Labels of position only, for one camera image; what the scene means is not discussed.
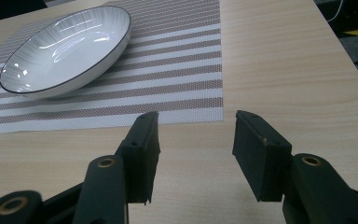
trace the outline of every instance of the bowl rim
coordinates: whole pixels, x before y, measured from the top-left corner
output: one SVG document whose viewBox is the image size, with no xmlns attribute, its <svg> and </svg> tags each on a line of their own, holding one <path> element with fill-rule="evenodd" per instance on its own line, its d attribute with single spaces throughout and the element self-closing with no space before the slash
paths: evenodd
<svg viewBox="0 0 358 224">
<path fill-rule="evenodd" d="M 49 25 L 47 25 L 47 26 L 45 26 L 44 28 L 40 29 L 40 30 L 39 30 L 38 32 L 36 32 L 34 35 L 30 36 L 26 41 L 24 41 L 24 42 L 10 55 L 10 57 L 7 58 L 7 60 L 6 60 L 5 64 L 4 64 L 4 66 L 1 68 L 1 71 L 0 71 L 0 86 L 1 86 L 1 88 L 4 89 L 5 91 L 11 92 L 11 93 L 15 93 L 15 94 L 18 94 L 18 95 L 27 95 L 27 94 L 33 94 L 33 93 L 38 93 L 38 92 L 43 92 L 43 91 L 50 91 L 50 90 L 52 90 L 52 89 L 55 89 L 55 88 L 57 88 L 57 87 L 60 87 L 60 86 L 62 86 L 62 85 L 64 85 L 64 84 L 66 84 L 66 83 L 68 83 L 68 82 L 70 82 L 70 81 L 72 81 L 72 80 L 74 80 L 74 79 L 77 79 L 77 78 L 79 78 L 79 77 L 82 77 L 84 74 L 88 73 L 88 71 L 89 71 L 90 69 L 94 68 L 97 64 L 99 64 L 99 63 L 100 63 L 101 61 L 103 61 L 106 57 L 108 57 L 108 56 L 121 44 L 121 42 L 123 41 L 123 39 L 128 35 L 129 31 L 131 30 L 131 23 L 132 23 L 131 15 L 130 15 L 130 13 L 129 13 L 125 8 L 123 8 L 123 7 L 116 7 L 116 8 L 120 8 L 120 9 L 124 10 L 124 11 L 127 13 L 127 15 L 129 16 L 130 22 L 129 22 L 129 26 L 127 27 L 126 33 L 121 37 L 120 41 L 118 41 L 118 43 L 115 45 L 114 48 L 112 48 L 112 50 L 110 50 L 108 53 L 106 53 L 106 54 L 101 58 L 100 61 L 98 61 L 97 63 L 95 63 L 93 66 L 90 66 L 87 70 L 85 70 L 85 71 L 83 71 L 82 73 L 79 73 L 78 75 L 76 75 L 75 77 L 69 78 L 69 79 L 65 80 L 64 82 L 61 82 L 61 83 L 59 83 L 59 84 L 57 84 L 57 85 L 54 85 L 54 86 L 51 86 L 51 87 L 47 87 L 47 88 L 44 88 L 44 89 L 41 89 L 41 90 L 37 90 L 37 91 L 12 91 L 12 90 L 8 90 L 7 88 L 5 88 L 5 87 L 2 85 L 2 82 L 1 82 L 2 73 L 3 73 L 3 71 L 4 71 L 4 68 L 5 68 L 6 65 L 7 65 L 8 61 L 11 59 L 11 57 L 12 57 L 13 55 L 16 54 L 17 51 L 19 51 L 19 49 L 20 49 L 23 45 L 25 45 L 29 40 L 31 40 L 32 38 L 34 38 L 34 36 L 38 35 L 40 32 L 44 31 L 44 30 L 47 29 L 49 26 L 51 26 L 51 25 L 57 23 L 58 21 L 62 21 L 62 20 L 64 20 L 64 19 L 69 18 L 69 17 L 71 17 L 71 16 L 74 16 L 74 15 L 76 15 L 76 14 L 79 14 L 79 13 L 82 13 L 82 12 L 85 12 L 85 11 L 90 11 L 90 10 L 93 10 L 93 9 L 99 8 L 99 7 L 112 7 L 112 8 L 115 8 L 116 6 L 98 6 L 98 7 L 91 7 L 91 8 L 87 8 L 87 9 L 80 10 L 80 11 L 78 11 L 78 12 L 71 13 L 71 14 L 69 14 L 69 15 L 67 15 L 67 16 L 64 16 L 64 17 L 60 18 L 60 19 L 57 20 L 57 21 L 53 21 L 53 22 L 50 23 Z"/>
</svg>

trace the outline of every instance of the striped placemat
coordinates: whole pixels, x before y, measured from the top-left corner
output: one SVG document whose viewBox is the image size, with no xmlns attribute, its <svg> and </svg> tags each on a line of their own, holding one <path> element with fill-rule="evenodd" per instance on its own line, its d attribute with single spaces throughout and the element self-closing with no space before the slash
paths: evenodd
<svg viewBox="0 0 358 224">
<path fill-rule="evenodd" d="M 118 1 L 132 19 L 120 59 L 89 85 L 33 100 L 0 87 L 0 133 L 130 126 L 148 111 L 159 123 L 223 119 L 219 1 Z M 0 47 L 0 70 L 31 35 L 59 18 L 24 25 Z"/>
</svg>

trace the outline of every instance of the wooden table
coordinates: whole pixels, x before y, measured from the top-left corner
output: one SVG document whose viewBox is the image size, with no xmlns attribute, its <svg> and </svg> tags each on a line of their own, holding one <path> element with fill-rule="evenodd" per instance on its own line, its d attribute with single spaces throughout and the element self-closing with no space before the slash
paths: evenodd
<svg viewBox="0 0 358 224">
<path fill-rule="evenodd" d="M 23 24 L 102 4 L 78 0 L 0 21 L 0 44 Z M 358 189 L 358 72 L 311 0 L 221 1 L 224 121 L 159 127 L 153 202 L 131 223 L 284 223 L 257 203 L 231 154 L 235 112 L 259 114 L 293 144 L 330 161 Z M 49 198 L 81 182 L 129 127 L 0 134 L 0 197 Z"/>
</svg>

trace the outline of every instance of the oval bowl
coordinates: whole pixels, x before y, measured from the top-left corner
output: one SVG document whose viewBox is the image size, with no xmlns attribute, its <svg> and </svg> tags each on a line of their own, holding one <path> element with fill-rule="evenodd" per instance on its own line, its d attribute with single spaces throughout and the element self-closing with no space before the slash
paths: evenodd
<svg viewBox="0 0 358 224">
<path fill-rule="evenodd" d="M 131 36 L 121 7 L 94 7 L 55 21 L 23 43 L 0 73 L 5 91 L 49 98 L 76 90 L 104 73 Z"/>
</svg>

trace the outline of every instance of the screw hole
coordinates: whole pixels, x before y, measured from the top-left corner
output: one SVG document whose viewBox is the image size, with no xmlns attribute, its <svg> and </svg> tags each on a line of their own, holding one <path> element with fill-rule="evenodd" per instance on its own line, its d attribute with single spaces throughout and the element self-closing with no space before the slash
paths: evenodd
<svg viewBox="0 0 358 224">
<path fill-rule="evenodd" d="M 101 168 L 106 168 L 106 167 L 109 167 L 109 166 L 113 166 L 116 164 L 116 161 L 114 159 L 104 159 L 100 162 L 98 162 L 98 166 L 101 167 Z"/>
<path fill-rule="evenodd" d="M 322 165 L 321 161 L 319 161 L 319 159 L 314 158 L 314 157 L 303 157 L 301 160 L 311 166 L 321 166 Z"/>
<path fill-rule="evenodd" d="M 0 215 L 7 216 L 20 211 L 28 203 L 26 197 L 12 198 L 0 205 Z"/>
</svg>

